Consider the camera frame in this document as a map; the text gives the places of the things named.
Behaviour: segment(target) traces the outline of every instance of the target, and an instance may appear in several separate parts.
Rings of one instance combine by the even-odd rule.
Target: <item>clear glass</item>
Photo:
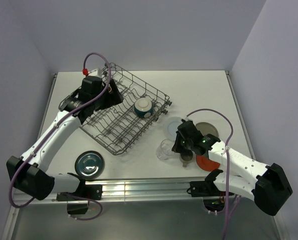
[[[161,160],[167,160],[176,155],[176,153],[172,151],[173,145],[174,141],[170,139],[163,140],[155,152],[157,157]]]

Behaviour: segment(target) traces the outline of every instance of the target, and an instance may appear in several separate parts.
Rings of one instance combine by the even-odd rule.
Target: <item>gray wire rack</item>
[[[124,100],[121,104],[94,112],[81,129],[111,154],[120,155],[126,152],[161,114],[168,113],[166,108],[172,102],[168,95],[115,63],[110,63],[110,68],[112,78]],[[104,81],[107,71],[106,65],[102,69]],[[139,118],[133,111],[135,101],[143,97],[150,98],[154,106],[153,115],[149,118]]]

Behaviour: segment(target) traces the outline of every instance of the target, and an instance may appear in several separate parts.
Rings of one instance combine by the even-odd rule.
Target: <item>plate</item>
[[[166,138],[175,141],[177,137],[178,126],[182,123],[182,118],[173,116],[167,119],[163,124],[163,133]]]
[[[198,122],[195,126],[204,136],[207,134],[212,134],[217,138],[219,137],[219,132],[217,128],[208,122],[205,122],[205,121]]]
[[[102,173],[104,160],[97,151],[86,151],[78,156],[74,167],[75,172],[83,179],[92,180]]]

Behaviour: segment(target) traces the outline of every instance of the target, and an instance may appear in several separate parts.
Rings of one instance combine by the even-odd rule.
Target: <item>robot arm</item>
[[[72,173],[49,176],[46,174],[46,171],[55,154],[67,138],[94,111],[109,108],[123,101],[123,97],[119,93],[114,80],[111,79],[108,89],[98,100],[67,117],[65,120],[62,120],[70,111],[94,99],[103,88],[102,72],[97,69],[95,75],[86,76],[82,81],[81,88],[74,91],[63,101],[56,118],[37,142],[23,153],[20,158],[15,156],[10,157],[7,161],[7,169],[10,179],[12,180],[15,177],[15,188],[38,200],[43,200],[50,193],[79,192],[77,196],[84,197],[80,195],[83,189],[86,188],[84,179]],[[19,167],[24,163],[23,160],[28,160],[29,158],[31,160],[22,166],[22,170],[16,174]]]
[[[219,138],[203,136],[192,121],[185,121],[178,127],[177,138],[172,150],[176,153],[193,151],[197,155],[207,154],[209,159],[227,166],[229,154],[230,169],[239,176],[229,176],[229,191],[249,198],[265,213],[274,216],[292,194],[291,186],[283,169],[273,163],[271,166],[253,160],[238,151],[225,146]],[[196,197],[214,194],[214,190],[226,190],[226,173],[216,169],[206,177],[205,183],[195,190]]]

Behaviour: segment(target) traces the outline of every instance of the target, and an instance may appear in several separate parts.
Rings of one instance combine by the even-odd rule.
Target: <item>red plate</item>
[[[201,169],[208,172],[212,172],[213,170],[220,167],[220,164],[218,162],[212,161],[205,156],[197,155],[195,160]]]

